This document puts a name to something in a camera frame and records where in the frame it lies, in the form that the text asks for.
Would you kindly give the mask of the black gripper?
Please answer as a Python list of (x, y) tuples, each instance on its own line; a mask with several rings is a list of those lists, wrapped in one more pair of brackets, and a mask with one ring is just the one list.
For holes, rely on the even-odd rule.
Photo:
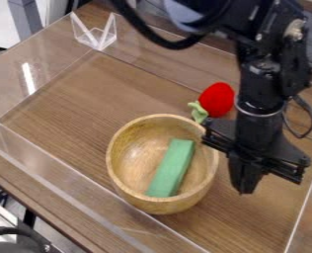
[(310, 158), (286, 139), (281, 103), (270, 110), (237, 104), (237, 119), (207, 118), (202, 143), (226, 154), (231, 185), (251, 194), (263, 175), (273, 174), (294, 184), (302, 182)]

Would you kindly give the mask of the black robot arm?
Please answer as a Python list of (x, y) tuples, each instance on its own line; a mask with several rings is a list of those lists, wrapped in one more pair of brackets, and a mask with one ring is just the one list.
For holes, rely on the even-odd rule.
[(203, 121), (202, 143), (226, 153), (232, 187), (250, 194), (263, 175), (298, 184), (310, 158), (286, 139), (286, 106), (310, 86), (309, 29), (295, 0), (164, 0), (175, 25), (235, 41), (237, 118)]

